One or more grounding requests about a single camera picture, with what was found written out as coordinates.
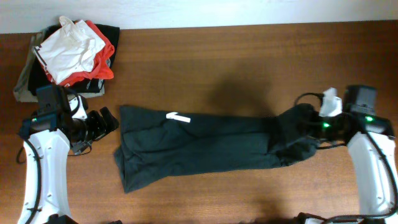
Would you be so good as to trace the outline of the dark green t-shirt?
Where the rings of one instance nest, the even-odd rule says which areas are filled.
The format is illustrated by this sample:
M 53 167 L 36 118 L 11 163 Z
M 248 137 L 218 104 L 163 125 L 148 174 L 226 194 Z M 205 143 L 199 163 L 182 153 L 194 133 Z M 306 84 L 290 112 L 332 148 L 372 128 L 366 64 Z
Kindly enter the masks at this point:
M 312 157 L 318 143 L 304 123 L 313 106 L 299 104 L 274 117 L 187 113 L 122 106 L 121 145 L 114 153 L 125 193 L 168 176 L 273 169 Z

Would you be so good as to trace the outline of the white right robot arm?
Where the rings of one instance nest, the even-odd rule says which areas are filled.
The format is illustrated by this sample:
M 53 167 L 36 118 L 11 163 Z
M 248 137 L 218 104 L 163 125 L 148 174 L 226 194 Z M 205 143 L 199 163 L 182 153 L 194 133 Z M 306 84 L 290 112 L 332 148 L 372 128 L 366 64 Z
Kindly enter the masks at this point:
M 374 116 L 349 115 L 358 131 L 348 141 L 356 174 L 360 213 L 323 218 L 301 213 L 297 223 L 397 223 L 397 171 L 395 142 L 383 133 L 366 127 L 376 121 Z

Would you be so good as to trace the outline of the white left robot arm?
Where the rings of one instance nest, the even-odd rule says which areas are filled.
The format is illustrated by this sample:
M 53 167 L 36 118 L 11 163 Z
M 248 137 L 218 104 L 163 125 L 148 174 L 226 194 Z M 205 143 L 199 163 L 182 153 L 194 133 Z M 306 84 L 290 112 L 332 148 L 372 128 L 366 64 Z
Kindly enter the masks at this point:
M 25 195 L 19 223 L 74 223 L 68 204 L 67 159 L 119 126 L 106 107 L 41 114 L 23 122 L 20 136 L 26 154 Z

